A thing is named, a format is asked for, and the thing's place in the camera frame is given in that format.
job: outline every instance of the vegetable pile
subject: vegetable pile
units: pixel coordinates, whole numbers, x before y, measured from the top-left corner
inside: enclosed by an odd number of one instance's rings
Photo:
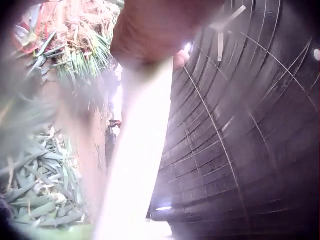
[[[67,225],[82,218],[83,200],[70,138],[54,128],[28,138],[18,160],[0,171],[9,174],[5,201],[13,221],[32,226]]]

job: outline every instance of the hand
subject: hand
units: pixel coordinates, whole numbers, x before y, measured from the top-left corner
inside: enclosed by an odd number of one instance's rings
[[[174,70],[189,54],[181,50],[225,0],[126,0],[114,27],[111,54],[123,66],[134,68],[173,58]]]

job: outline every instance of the dried grass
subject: dried grass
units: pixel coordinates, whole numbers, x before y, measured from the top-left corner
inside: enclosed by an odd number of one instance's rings
[[[45,39],[46,31],[50,33],[56,30],[56,37],[51,42],[52,48],[68,43],[74,48],[86,50],[89,47],[90,29],[101,35],[112,31],[114,12],[119,12],[118,6],[104,0],[47,2],[43,9],[39,37]]]

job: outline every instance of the green leaf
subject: green leaf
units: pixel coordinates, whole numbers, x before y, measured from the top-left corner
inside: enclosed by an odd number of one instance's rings
[[[73,204],[68,205],[66,207],[61,207],[58,209],[57,217],[63,217],[68,214],[68,212],[73,209],[75,206]]]
[[[33,183],[29,183],[28,185],[19,188],[19,189],[14,189],[11,192],[8,192],[5,196],[5,201],[7,203],[11,203],[13,200],[30,190],[34,185],[36,184],[36,181]]]
[[[56,225],[69,224],[71,222],[74,222],[77,219],[80,219],[83,216],[83,214],[84,214],[83,212],[77,212],[72,215],[67,215],[67,216],[64,216],[61,218],[56,217],[55,224]],[[52,221],[45,221],[45,222],[40,223],[39,225],[40,226],[54,226],[55,224]]]
[[[51,201],[45,205],[42,205],[34,210],[32,210],[30,212],[30,214],[26,214],[24,216],[22,216],[20,218],[20,220],[29,220],[30,218],[37,218],[37,217],[40,217],[50,211],[53,211],[56,209],[56,204],[54,201]]]
[[[50,56],[50,55],[53,54],[55,51],[58,51],[59,49],[65,47],[65,46],[66,46],[66,44],[61,45],[61,46],[59,46],[59,47],[55,47],[55,48],[53,48],[53,49],[45,52],[43,55],[44,55],[45,57]]]
[[[31,160],[35,159],[36,157],[43,155],[47,151],[48,150],[37,151],[34,154],[31,154],[31,155],[25,157],[22,160],[16,161],[13,164],[13,169],[21,168],[23,165],[27,164],[28,162],[30,162]],[[9,174],[9,167],[8,166],[0,169],[0,177],[5,176],[7,174]]]
[[[53,201],[53,199],[50,196],[36,196],[32,198],[22,197],[18,198],[15,202],[11,203],[10,205],[17,207],[28,207],[30,204],[30,207],[40,207],[51,201]]]
[[[41,54],[43,54],[43,52],[45,51],[46,47],[48,46],[48,44],[50,43],[51,39],[54,37],[54,35],[57,33],[57,31],[54,31],[49,38],[46,40],[46,42],[42,45],[41,49],[39,50],[39,52],[36,54],[36,57],[39,57]]]

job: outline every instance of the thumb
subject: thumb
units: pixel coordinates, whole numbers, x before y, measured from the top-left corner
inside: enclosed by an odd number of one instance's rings
[[[177,70],[180,67],[184,66],[190,58],[190,55],[185,50],[180,50],[173,57],[173,70]]]

